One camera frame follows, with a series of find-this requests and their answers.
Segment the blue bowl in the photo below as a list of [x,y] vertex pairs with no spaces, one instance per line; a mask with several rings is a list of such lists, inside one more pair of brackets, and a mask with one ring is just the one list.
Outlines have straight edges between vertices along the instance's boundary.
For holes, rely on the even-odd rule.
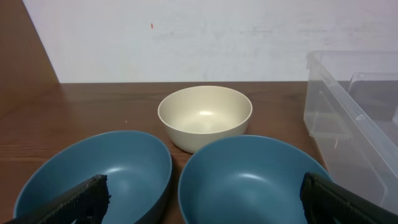
[[11,223],[157,223],[172,177],[166,145],[140,131],[75,143],[22,188]]
[[330,180],[311,156],[277,139],[242,135],[194,153],[178,182],[185,223],[306,223],[300,188],[306,172]]

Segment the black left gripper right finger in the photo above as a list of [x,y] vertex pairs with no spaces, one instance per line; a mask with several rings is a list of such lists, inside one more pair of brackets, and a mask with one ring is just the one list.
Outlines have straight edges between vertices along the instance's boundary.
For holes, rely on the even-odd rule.
[[313,172],[304,175],[300,199],[308,224],[397,224],[396,214]]

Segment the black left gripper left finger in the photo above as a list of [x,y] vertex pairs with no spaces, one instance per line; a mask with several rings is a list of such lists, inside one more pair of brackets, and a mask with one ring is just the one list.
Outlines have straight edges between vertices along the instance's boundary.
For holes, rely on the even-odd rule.
[[6,224],[101,224],[110,198],[107,176],[97,174]]

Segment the cream beige bowl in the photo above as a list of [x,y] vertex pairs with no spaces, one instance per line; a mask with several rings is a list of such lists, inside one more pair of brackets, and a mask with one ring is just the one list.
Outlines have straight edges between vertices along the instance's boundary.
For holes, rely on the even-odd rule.
[[223,86],[193,86],[165,97],[157,113],[172,143],[194,154],[207,144],[245,133],[253,106]]

